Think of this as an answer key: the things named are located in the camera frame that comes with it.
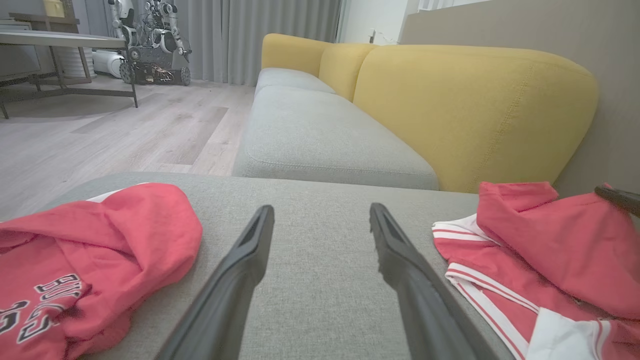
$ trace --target red hoodie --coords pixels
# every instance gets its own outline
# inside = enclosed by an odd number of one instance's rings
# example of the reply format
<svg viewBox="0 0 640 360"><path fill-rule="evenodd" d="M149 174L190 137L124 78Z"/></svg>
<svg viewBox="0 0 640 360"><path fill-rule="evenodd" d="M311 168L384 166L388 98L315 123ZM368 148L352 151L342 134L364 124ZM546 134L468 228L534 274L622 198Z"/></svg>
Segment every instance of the red hoodie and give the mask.
<svg viewBox="0 0 640 360"><path fill-rule="evenodd" d="M174 185L139 184L0 223L0 357L75 359L191 268L202 226Z"/></svg>

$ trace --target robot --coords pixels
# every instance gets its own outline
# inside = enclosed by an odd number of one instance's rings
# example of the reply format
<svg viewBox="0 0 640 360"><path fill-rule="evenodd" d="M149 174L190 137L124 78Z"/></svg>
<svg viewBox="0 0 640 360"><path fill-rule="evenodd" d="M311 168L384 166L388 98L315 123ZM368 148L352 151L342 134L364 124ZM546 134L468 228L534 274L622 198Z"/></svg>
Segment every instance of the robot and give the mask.
<svg viewBox="0 0 640 360"><path fill-rule="evenodd" d="M134 74L129 64L120 64L120 75L125 83L135 79L140 84L182 84L191 83L188 67L171 69L173 54L184 56L189 62L192 53L188 41L180 36L178 29L178 9L173 0L150 0L145 3L146 13L141 23L134 22L132 0L108 0L113 18L115 35L125 40L126 60L133 60Z"/></svg>

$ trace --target laminate flooring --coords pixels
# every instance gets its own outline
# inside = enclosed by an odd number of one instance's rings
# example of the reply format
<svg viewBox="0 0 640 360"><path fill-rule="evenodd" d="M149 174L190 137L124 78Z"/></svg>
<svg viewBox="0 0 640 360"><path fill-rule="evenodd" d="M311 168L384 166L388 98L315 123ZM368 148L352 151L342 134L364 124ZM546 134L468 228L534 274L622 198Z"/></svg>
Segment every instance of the laminate flooring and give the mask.
<svg viewBox="0 0 640 360"><path fill-rule="evenodd" d="M75 86L131 89L103 75ZM193 81L138 85L137 109L132 98L94 95L7 104L10 118L0 115L0 221L33 213L81 183L118 172L229 176L254 90Z"/></svg>

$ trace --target gray sofa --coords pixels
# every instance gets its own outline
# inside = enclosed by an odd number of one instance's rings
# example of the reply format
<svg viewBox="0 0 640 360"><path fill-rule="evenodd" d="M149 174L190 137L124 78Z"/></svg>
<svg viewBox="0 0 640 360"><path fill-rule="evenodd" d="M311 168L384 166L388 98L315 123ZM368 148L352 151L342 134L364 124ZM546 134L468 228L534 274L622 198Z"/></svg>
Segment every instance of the gray sofa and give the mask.
<svg viewBox="0 0 640 360"><path fill-rule="evenodd" d="M438 189L427 161L313 75L260 72L234 176Z"/></svg>
<svg viewBox="0 0 640 360"><path fill-rule="evenodd" d="M253 294L241 359L408 359L396 293L378 273L369 206L381 202L445 282L446 262L431 224L476 211L477 195L282 179L128 173L81 185L48 205L144 182L180 187L203 228L200 252L177 284L151 296L129 334L101 360L153 359L205 280L263 204L275 209L266 274ZM508 349L473 307L448 286L503 359Z"/></svg>

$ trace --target sofa seat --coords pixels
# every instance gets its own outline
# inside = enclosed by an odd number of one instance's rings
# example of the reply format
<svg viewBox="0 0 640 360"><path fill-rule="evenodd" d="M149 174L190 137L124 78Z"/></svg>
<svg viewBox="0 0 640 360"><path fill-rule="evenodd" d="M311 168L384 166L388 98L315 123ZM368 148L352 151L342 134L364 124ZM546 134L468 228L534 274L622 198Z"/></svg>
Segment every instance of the sofa seat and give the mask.
<svg viewBox="0 0 640 360"><path fill-rule="evenodd" d="M345 98L276 85L255 96L233 175L438 189L422 157Z"/></svg>
<svg viewBox="0 0 640 360"><path fill-rule="evenodd" d="M177 185L203 227L189 273L134 312L128 335L86 360L151 360L228 252L255 210L270 204L275 225L267 270L249 308L240 359L409 359L395 291L378 272L369 206L391 211L439 281L500 359L511 353L482 316L445 279L446 261L431 225L467 217L477 195L279 179L128 173L102 177L47 208L138 183Z"/></svg>
<svg viewBox="0 0 640 360"><path fill-rule="evenodd" d="M335 91L333 91L329 85L323 83L311 74L299 70L281 69L277 67L270 67L260 71L258 83L255 85L255 94L257 95L264 87L272 85L290 86L292 88L335 94Z"/></svg>

